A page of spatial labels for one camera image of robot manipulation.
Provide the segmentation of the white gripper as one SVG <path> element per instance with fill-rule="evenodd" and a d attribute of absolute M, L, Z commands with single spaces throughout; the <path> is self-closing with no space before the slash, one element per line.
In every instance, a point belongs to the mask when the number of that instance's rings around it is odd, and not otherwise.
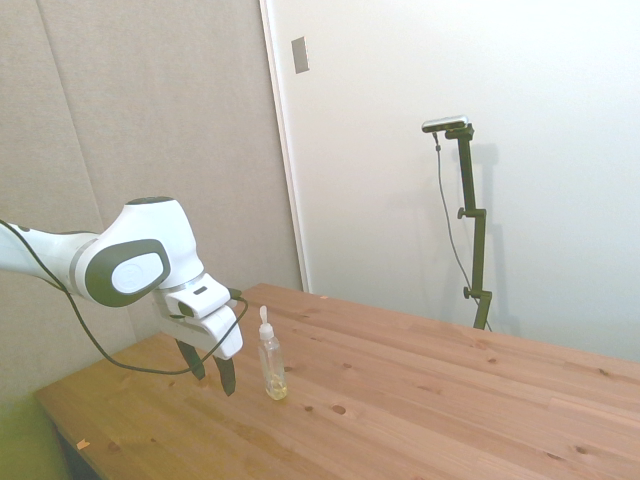
<path fill-rule="evenodd" d="M 206 370 L 196 348 L 213 351 L 221 386 L 224 393 L 231 396 L 236 390 L 232 357 L 243 347 L 234 311 L 228 305 L 222 305 L 204 318 L 196 319 L 179 313 L 178 310 L 172 312 L 167 304 L 169 297 L 163 296 L 159 291 L 153 293 L 153 298 L 161 315 L 160 329 L 177 339 L 177 346 L 189 371 L 197 380 L 203 380 Z"/>

